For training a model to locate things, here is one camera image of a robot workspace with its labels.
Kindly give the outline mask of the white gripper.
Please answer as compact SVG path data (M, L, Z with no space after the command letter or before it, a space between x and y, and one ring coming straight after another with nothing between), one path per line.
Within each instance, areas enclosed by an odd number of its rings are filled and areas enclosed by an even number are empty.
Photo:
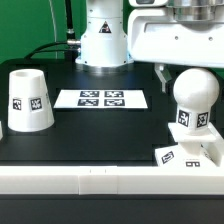
M162 92L166 64L224 68L224 0L129 0L128 49L153 62Z

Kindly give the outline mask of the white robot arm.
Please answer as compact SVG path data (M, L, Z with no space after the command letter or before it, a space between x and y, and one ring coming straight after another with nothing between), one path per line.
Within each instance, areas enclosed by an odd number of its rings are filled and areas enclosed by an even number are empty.
M151 62L165 84L170 65L224 68L224 0L86 0L86 14L84 70Z

